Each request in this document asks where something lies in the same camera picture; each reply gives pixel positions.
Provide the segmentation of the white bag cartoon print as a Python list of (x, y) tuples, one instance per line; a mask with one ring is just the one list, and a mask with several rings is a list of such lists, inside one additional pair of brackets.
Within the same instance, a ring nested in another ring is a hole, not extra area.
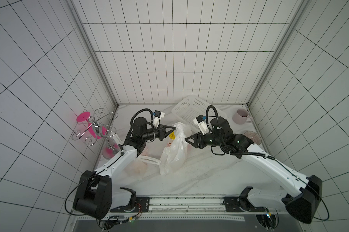
[(186, 138), (191, 135), (191, 127), (182, 122), (173, 124), (175, 131), (170, 134), (167, 146), (160, 158), (160, 174), (165, 176), (178, 171), (185, 163), (188, 155)]

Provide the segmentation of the white perforated plastic basket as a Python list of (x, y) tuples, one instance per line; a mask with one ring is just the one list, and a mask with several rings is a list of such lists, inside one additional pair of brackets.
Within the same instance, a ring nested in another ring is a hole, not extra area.
[(206, 109), (209, 105), (209, 103), (197, 96), (190, 95), (175, 105), (172, 113), (179, 122), (189, 125), (193, 132), (199, 132), (200, 129), (193, 120), (199, 115), (205, 116)]

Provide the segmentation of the white bag red lettering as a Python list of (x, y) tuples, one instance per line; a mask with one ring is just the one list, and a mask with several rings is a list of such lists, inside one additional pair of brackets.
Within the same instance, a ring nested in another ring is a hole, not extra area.
[(145, 148), (143, 152), (132, 161), (126, 168), (125, 172), (129, 177), (142, 179), (147, 171), (149, 164), (159, 166), (161, 161), (150, 156), (149, 149)]

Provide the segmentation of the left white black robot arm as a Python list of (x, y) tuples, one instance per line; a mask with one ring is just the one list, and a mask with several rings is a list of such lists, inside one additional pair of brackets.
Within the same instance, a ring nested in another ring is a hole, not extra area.
[(164, 140), (176, 128), (148, 122), (144, 117), (131, 121), (131, 127), (122, 144), (120, 153), (95, 171), (85, 171), (74, 189), (72, 209), (95, 219), (103, 219), (112, 209), (132, 211), (136, 208), (136, 192), (113, 185), (120, 173), (155, 139)]

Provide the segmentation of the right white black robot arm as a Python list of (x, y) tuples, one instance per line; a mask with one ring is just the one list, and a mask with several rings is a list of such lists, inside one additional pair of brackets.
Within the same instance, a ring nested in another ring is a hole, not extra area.
[(186, 138), (194, 148), (219, 147), (222, 155), (230, 154), (241, 159), (276, 181), (275, 190), (245, 187), (236, 205), (248, 212), (254, 208), (274, 208), (288, 212), (296, 220), (310, 224), (322, 202), (322, 180), (315, 175), (307, 177), (269, 155), (250, 138), (235, 134), (226, 119), (214, 117), (210, 121), (199, 115), (194, 123), (200, 132)]

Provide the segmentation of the pink ceramic mug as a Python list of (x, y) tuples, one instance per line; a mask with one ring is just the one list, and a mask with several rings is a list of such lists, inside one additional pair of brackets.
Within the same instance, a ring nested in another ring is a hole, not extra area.
[(232, 120), (239, 125), (253, 122), (253, 118), (250, 116), (249, 112), (242, 108), (237, 109), (236, 113), (232, 117)]

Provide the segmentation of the pink wine glass lower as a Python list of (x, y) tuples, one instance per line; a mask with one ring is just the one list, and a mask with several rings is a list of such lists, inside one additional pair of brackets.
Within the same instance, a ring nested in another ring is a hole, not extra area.
[(96, 139), (101, 139), (106, 136), (107, 129), (105, 126), (102, 126), (97, 123), (89, 123), (88, 129), (89, 133)]

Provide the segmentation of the pink wine glass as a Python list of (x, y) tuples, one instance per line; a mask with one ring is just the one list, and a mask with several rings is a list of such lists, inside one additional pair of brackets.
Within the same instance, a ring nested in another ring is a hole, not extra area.
[(105, 126), (102, 126), (97, 123), (89, 123), (88, 129), (89, 133), (96, 139), (101, 139), (106, 136), (107, 129)]
[(78, 123), (82, 123), (82, 122), (87, 121), (89, 117), (90, 117), (90, 112), (83, 112), (77, 116), (76, 121)]

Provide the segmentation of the pink wine glass upper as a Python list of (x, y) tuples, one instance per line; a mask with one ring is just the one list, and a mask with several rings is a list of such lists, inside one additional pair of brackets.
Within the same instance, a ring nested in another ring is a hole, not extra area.
[(90, 112), (83, 112), (77, 116), (76, 121), (78, 123), (82, 123), (82, 122), (87, 121), (89, 117), (90, 117)]

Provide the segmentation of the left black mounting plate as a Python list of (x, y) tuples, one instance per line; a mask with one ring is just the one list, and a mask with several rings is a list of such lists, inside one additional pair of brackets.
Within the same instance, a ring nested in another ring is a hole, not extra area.
[(146, 213), (149, 211), (150, 197), (136, 197), (135, 206), (128, 209), (127, 206), (121, 206), (114, 209), (110, 209), (110, 213)]

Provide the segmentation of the black mounting plate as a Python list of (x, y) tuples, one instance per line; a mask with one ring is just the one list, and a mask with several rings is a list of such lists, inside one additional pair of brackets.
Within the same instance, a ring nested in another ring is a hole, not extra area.
[(136, 197), (135, 206), (128, 209), (127, 206), (121, 206), (114, 209), (110, 209), (110, 213), (146, 213), (149, 211), (150, 197)]
[(254, 207), (251, 204), (246, 204), (243, 206), (238, 196), (224, 197), (223, 205), (225, 206), (226, 212), (232, 212), (232, 213), (265, 212), (265, 208), (263, 207)]

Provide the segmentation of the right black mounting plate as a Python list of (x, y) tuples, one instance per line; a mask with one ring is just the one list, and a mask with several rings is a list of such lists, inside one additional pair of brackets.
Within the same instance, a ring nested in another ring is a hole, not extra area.
[(223, 205), (225, 206), (226, 212), (232, 212), (232, 213), (265, 212), (265, 208), (263, 207), (254, 207), (251, 204), (246, 204), (243, 206), (238, 196), (224, 197)]

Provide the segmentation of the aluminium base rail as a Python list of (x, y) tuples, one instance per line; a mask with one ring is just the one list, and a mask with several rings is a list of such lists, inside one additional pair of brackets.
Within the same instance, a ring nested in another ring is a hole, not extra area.
[(288, 213), (226, 212), (228, 195), (152, 195), (146, 213), (110, 213), (101, 219), (75, 212), (66, 232), (310, 232)]

